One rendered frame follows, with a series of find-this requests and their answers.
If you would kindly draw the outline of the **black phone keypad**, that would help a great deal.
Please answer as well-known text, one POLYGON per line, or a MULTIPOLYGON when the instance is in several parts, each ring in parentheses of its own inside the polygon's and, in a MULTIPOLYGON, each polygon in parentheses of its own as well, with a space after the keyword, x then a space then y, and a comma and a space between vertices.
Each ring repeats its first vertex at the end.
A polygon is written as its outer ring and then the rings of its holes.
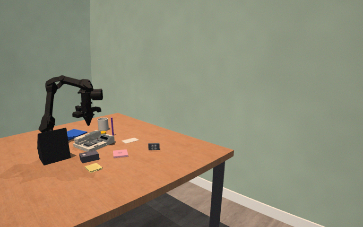
POLYGON ((89 147, 94 145, 94 144, 97 144, 97 142, 89 141, 89 142, 84 143, 84 145, 89 146, 89 147))

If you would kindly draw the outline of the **yellow sticky note pad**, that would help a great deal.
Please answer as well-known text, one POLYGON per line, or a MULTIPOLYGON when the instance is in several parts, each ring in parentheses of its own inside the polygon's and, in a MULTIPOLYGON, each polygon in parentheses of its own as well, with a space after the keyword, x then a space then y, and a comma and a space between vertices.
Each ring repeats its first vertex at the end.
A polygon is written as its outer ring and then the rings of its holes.
POLYGON ((103 168, 102 168, 99 164, 94 163, 94 164, 91 164, 91 165, 85 166, 85 169, 86 169, 86 170, 88 170, 90 173, 92 173, 92 172, 95 172, 95 171, 101 170, 101 169, 103 169, 103 168))

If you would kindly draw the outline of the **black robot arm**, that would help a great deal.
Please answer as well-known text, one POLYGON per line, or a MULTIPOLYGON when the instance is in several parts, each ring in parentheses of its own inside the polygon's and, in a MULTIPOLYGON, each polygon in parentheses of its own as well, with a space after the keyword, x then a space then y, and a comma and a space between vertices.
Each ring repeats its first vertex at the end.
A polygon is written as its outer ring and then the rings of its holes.
POLYGON ((41 124, 38 129, 41 133, 51 131, 54 128, 55 118, 52 117, 54 94, 56 93, 57 89, 59 89, 63 84, 68 84, 80 88, 78 94, 81 94, 81 101, 90 101, 91 99, 103 99, 103 90, 93 89, 93 85, 88 79, 79 80, 63 75, 49 79, 45 83, 45 88, 47 92, 45 113, 42 117, 41 124), (60 82, 56 84, 55 82, 58 81, 60 82))

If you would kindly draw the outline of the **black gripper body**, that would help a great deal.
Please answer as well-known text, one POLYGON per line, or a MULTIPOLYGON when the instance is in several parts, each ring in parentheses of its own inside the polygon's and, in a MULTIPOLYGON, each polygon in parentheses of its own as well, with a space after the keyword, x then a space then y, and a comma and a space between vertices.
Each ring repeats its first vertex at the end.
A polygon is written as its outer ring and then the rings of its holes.
POLYGON ((82 104, 82 112, 80 111, 76 111, 73 112, 72 117, 75 118, 80 118, 82 116, 88 116, 88 114, 93 114, 93 112, 97 111, 97 112, 101 112, 101 108, 100 107, 91 107, 91 100, 90 101, 82 101, 80 104, 82 104))

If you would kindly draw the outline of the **grey cylindrical cup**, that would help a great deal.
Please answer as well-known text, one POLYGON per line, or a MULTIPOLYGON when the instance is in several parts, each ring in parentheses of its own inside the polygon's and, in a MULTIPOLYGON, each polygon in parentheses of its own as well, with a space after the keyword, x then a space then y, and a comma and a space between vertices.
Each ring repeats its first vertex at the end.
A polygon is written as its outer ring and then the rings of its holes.
POLYGON ((108 125, 108 118, 98 118, 98 129, 99 131, 107 131, 109 130, 109 125, 108 125))

